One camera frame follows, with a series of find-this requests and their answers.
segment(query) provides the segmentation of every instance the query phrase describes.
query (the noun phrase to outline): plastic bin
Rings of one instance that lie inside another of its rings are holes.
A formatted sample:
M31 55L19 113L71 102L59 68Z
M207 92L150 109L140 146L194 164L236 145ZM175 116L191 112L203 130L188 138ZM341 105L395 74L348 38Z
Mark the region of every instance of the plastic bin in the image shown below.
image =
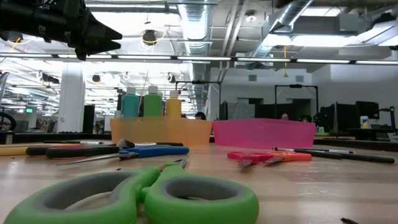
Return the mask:
M209 145L211 121L148 117L111 119L112 142L180 142L184 146Z
M313 123L278 119L237 119L213 123L215 143L220 146L270 149L312 148Z

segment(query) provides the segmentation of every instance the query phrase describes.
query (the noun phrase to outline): wooden table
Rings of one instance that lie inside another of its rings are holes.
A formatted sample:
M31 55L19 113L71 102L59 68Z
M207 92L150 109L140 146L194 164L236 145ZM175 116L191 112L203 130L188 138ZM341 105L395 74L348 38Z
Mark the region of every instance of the wooden table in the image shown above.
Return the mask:
M395 157L394 152L354 150L358 154ZM272 167L238 168L229 161L227 147L193 147L187 172L235 180L252 188L260 201L257 223L335 224L342 217L360 224L398 223L398 166L359 161L314 158L312 162L288 162ZM0 222L32 193L81 175L162 165L184 156L164 156L119 162L116 159L56 167L65 161L38 157L0 157ZM77 207L95 207L106 195ZM147 223L141 218L138 223Z

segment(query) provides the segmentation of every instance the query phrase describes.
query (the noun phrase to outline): orange plastic bin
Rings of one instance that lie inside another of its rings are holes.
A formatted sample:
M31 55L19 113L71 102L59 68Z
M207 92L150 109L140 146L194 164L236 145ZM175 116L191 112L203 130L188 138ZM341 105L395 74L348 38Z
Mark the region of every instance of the orange plastic bin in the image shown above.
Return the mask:
M111 119L112 142L180 142L184 146L209 145L211 121L187 118Z

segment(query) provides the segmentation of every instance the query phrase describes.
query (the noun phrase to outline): green bottle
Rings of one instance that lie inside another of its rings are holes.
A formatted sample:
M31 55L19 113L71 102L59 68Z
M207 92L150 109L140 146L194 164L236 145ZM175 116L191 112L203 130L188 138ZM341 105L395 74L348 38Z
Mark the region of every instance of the green bottle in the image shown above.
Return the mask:
M144 97L144 117L162 116L162 97L157 94L157 86L149 87L149 94Z

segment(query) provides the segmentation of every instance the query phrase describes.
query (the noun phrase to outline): metal frame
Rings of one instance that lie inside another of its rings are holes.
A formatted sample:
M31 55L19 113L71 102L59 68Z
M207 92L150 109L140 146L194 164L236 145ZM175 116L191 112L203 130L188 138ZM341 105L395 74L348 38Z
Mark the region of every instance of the metal frame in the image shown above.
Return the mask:
M319 99L318 99L318 86L315 85L275 85L274 87L274 94L275 94L275 103L274 103L274 117L275 119L278 118L278 114L277 114L277 100L278 100L278 94L277 94L277 89L278 87L289 87L289 88L303 88L303 87L307 87L307 88L314 88L315 89L315 100L316 100L316 104L317 104L317 113L319 113Z
M218 91L218 114L221 114L221 82L208 82L208 81L201 81L201 80L196 80L196 81L176 81L175 82L175 90L178 90L178 84L179 83L191 83L192 85L205 85L205 84L218 84L219 86L219 91Z

